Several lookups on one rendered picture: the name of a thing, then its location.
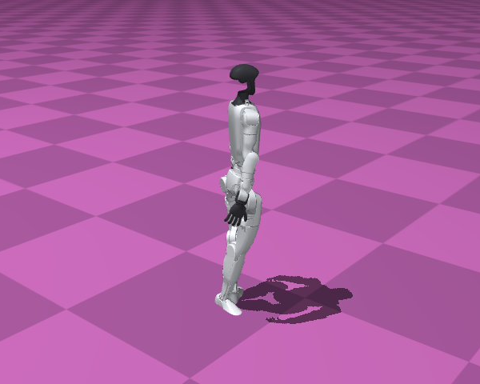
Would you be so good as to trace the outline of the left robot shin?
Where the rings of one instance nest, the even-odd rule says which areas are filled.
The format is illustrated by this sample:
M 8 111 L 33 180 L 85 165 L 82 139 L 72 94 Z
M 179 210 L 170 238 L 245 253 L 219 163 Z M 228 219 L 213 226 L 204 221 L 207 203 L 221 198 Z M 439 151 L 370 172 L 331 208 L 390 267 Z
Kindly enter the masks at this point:
M 226 234 L 226 244 L 227 245 L 230 244 L 230 230 L 228 230 Z M 234 292 L 237 293 L 237 290 L 238 290 L 238 281 L 235 283 Z

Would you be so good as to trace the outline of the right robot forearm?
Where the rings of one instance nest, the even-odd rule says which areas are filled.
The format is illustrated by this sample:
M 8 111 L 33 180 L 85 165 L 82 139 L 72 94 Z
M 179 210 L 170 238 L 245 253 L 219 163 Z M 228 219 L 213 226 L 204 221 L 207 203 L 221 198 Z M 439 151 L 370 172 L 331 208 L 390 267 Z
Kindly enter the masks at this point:
M 239 184 L 239 196 L 238 200 L 245 202 L 248 198 L 248 194 L 252 189 L 251 182 L 253 181 L 255 167 L 258 162 L 258 156 L 256 153 L 249 153 L 241 167 L 241 182 Z

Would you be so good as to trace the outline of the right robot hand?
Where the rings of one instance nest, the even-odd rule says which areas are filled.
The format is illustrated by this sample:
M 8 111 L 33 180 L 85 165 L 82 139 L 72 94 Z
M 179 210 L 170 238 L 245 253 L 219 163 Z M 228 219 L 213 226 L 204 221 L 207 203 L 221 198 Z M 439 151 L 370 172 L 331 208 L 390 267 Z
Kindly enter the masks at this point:
M 247 200 L 245 202 L 243 202 L 243 201 L 238 200 L 239 192 L 240 192 L 240 190 L 237 192 L 237 195 L 236 195 L 236 198 L 235 198 L 236 203 L 230 208 L 229 214 L 227 215 L 226 219 L 224 219 L 224 221 L 226 222 L 226 221 L 229 220 L 230 216 L 232 215 L 231 219 L 228 221 L 228 224 L 231 224 L 234 217 L 236 217 L 234 222 L 232 223 L 232 226 L 234 226 L 236 224 L 238 218 L 239 218 L 239 220 L 238 220 L 237 226 L 240 226 L 243 215 L 244 215 L 244 221 L 245 222 L 247 221 L 246 208 L 245 208 L 244 205 L 247 204 L 249 195 L 248 195 Z

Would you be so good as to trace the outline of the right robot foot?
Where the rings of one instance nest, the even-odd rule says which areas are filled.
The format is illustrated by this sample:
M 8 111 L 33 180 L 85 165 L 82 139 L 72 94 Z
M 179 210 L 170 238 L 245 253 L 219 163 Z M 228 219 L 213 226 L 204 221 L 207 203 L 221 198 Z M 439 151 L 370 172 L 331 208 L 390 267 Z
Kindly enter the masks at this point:
M 232 315 L 242 314 L 242 311 L 234 304 L 234 302 L 230 298 L 226 298 L 225 302 L 221 300 L 221 293 L 216 295 L 214 302 L 220 305 L 221 308 L 223 308 L 226 312 Z

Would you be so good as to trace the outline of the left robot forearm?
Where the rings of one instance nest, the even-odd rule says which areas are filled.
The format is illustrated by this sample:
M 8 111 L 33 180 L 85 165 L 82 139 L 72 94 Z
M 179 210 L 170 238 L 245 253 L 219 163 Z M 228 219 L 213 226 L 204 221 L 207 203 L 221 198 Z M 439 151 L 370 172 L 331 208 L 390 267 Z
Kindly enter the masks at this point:
M 231 150 L 230 150 L 230 151 L 231 151 Z M 231 166 L 234 168 L 234 165 L 235 165 L 236 161 L 234 160 L 234 158 L 232 157 L 232 155 L 231 155 L 231 160 L 230 160 L 230 161 L 231 161 Z

